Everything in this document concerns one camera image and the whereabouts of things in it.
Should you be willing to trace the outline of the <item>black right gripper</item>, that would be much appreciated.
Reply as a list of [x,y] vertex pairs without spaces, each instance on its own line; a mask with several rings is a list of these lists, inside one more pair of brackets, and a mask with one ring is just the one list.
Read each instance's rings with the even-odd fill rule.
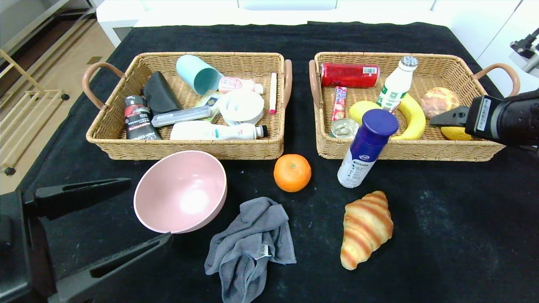
[[433,116],[433,127],[464,127],[466,133],[507,146],[537,146],[539,114],[537,91],[507,98],[479,96],[470,107],[459,106]]

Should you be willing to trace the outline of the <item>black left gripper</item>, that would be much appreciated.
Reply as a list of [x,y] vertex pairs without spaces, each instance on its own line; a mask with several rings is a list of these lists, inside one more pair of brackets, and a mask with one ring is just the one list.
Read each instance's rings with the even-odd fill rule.
[[104,303],[153,267],[169,249],[169,234],[91,263],[55,286],[48,240],[38,217],[52,221],[92,207],[129,190],[131,184],[130,178],[119,177],[42,187],[32,201],[20,190],[2,194],[1,302]]

